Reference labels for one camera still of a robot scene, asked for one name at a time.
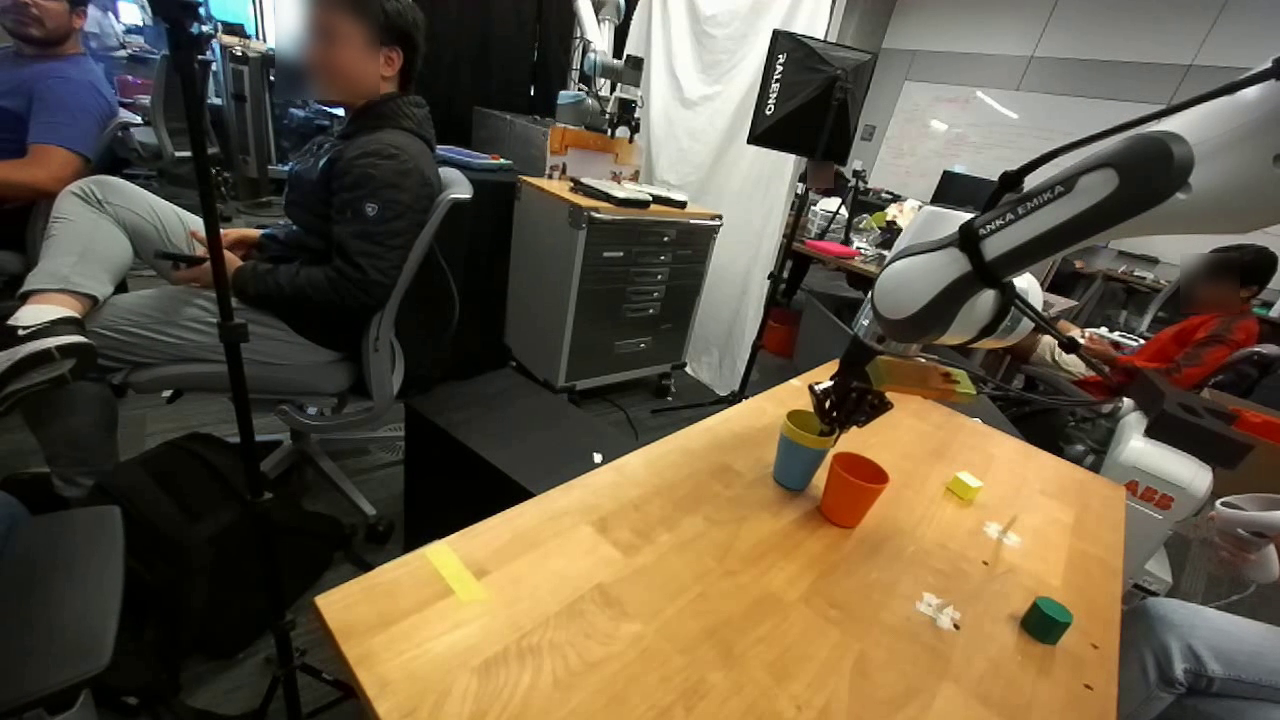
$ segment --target person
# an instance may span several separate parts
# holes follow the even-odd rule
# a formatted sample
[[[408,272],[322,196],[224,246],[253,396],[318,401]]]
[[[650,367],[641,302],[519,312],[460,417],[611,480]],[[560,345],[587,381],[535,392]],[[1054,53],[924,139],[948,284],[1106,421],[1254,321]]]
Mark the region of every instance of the person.
[[[246,363],[308,367],[356,354],[439,196],[433,114],[413,94],[420,9],[384,0],[372,49],[375,89],[339,79],[344,127],[290,158],[288,230],[221,234]],[[224,362],[213,265],[158,261],[200,255],[200,230],[200,218],[114,176],[54,196],[40,265],[0,338],[0,414],[23,414],[61,496],[86,491],[114,464],[114,396],[86,367]],[[114,293],[137,261],[166,284]]]
[[[26,226],[86,174],[114,121],[114,94],[83,53],[86,0],[11,0],[0,29],[0,298],[26,265]]]
[[[1029,362],[1054,367],[1095,396],[1125,396],[1138,374],[1156,374],[1176,390],[1205,390],[1240,350],[1260,340],[1260,321],[1252,302],[1270,284],[1276,251],[1264,246],[1224,246],[1213,249],[1196,267],[1192,305],[1196,316],[1184,316],[1138,350],[1121,350],[1102,331],[1084,331],[1069,321],[1054,327],[1075,338],[1081,354],[1061,350],[1051,338],[1030,338],[1023,345]]]
[[[1125,610],[1121,720],[1188,702],[1218,720],[1280,715],[1280,629],[1168,597]]]

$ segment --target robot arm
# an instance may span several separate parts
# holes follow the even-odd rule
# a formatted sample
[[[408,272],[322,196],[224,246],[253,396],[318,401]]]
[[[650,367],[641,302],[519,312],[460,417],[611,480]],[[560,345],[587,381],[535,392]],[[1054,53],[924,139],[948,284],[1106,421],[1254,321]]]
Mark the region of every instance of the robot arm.
[[[868,381],[881,354],[924,345],[1005,350],[1038,316],[1038,289],[1015,280],[1038,261],[1125,236],[1240,236],[1280,226],[1280,62],[1144,121],[1069,145],[1106,139],[1090,158],[1049,153],[1000,186],[957,234],[905,242],[855,316],[831,381],[813,406],[831,429],[876,421],[888,401]]]

